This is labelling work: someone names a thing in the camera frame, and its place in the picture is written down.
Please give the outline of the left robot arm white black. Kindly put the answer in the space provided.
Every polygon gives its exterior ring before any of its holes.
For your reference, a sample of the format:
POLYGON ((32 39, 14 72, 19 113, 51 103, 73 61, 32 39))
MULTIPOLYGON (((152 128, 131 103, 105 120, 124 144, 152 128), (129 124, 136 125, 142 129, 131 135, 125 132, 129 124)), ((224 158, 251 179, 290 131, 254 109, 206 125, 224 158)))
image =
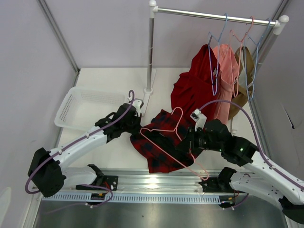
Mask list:
POLYGON ((102 172, 92 164, 82 169, 69 166, 93 149, 103 146, 123 133, 136 134, 141 127, 143 100, 124 103, 117 112, 98 120, 85 134, 60 147, 35 151, 28 171, 32 181, 44 197, 51 197, 63 187, 88 185, 98 190, 103 185, 102 172))

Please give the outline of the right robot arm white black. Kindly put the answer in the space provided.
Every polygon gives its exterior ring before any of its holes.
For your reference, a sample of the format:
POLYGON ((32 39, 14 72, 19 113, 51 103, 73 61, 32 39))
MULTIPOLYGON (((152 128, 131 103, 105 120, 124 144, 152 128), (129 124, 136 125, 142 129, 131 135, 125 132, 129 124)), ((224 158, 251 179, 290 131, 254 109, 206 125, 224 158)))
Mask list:
POLYGON ((218 176, 217 187, 246 192, 279 208, 291 220, 304 222, 304 182, 272 162, 249 140, 233 136, 220 120, 212 120, 205 128, 189 129, 176 147, 179 151, 203 149, 216 151, 228 162, 259 175, 257 181, 225 167, 218 176))

